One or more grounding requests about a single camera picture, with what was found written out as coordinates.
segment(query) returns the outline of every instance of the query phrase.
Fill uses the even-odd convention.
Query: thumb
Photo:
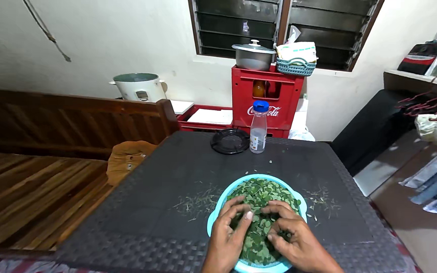
[[[288,258],[289,248],[291,245],[286,242],[281,236],[277,235],[274,232],[269,232],[268,240],[272,243],[274,248],[281,253],[284,257]]]
[[[247,229],[251,225],[252,217],[254,216],[254,213],[252,211],[248,211],[247,213],[244,213],[244,216],[242,219],[240,219],[239,225],[235,229],[234,232],[234,238],[243,241],[244,237],[246,236]]]

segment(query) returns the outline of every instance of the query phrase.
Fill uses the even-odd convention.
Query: wooden bench
[[[178,129],[169,100],[0,90],[0,250],[55,250],[112,191],[114,145]]]

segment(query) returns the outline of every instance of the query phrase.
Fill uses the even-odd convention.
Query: blue plastic basket
[[[287,190],[289,190],[291,192],[291,194],[293,195],[293,197],[297,200],[301,201],[300,207],[299,207],[299,211],[301,214],[301,217],[303,217],[303,219],[305,220],[305,222],[307,222],[307,203],[304,200],[303,196],[301,196],[301,194],[299,194],[298,192],[295,192],[288,184],[286,184],[283,180],[274,177],[274,176],[270,176],[267,174],[249,174],[246,176],[243,176],[237,180],[235,180],[232,184],[230,184],[222,193],[222,195],[220,196],[220,198],[217,201],[217,205],[215,206],[215,210],[212,211],[212,213],[210,214],[210,216],[208,217],[208,222],[207,222],[207,233],[208,236],[210,236],[210,234],[212,233],[212,226],[215,222],[215,220],[217,219],[217,216],[219,215],[220,209],[223,207],[223,205],[225,204],[225,202],[227,202],[227,196],[230,195],[232,193],[232,191],[237,188],[237,186],[247,180],[250,180],[252,178],[264,178],[270,181],[274,181],[278,184],[280,184],[281,186],[283,186],[284,188],[286,188]],[[281,257],[279,259],[279,261],[276,261],[274,263],[268,264],[268,265],[257,265],[257,264],[251,264],[251,263],[247,263],[245,260],[239,260],[237,262],[237,264],[235,265],[235,270],[239,273],[266,273],[266,272],[270,272],[270,273],[283,273],[286,272],[289,268],[291,268],[291,264],[288,262],[288,260],[286,260],[284,257]]]
[[[303,58],[293,58],[289,61],[277,58],[277,69],[284,74],[308,77],[316,68],[316,63],[308,63]]]

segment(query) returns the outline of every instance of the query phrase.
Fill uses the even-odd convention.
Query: white rice cooker
[[[157,102],[166,99],[167,85],[159,76],[151,73],[122,74],[113,78],[112,82],[118,87],[125,100]]]

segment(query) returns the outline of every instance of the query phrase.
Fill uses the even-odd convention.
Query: blue bottle cap
[[[254,106],[254,111],[256,111],[256,112],[269,111],[269,103],[265,102],[265,101],[255,101],[253,106]]]

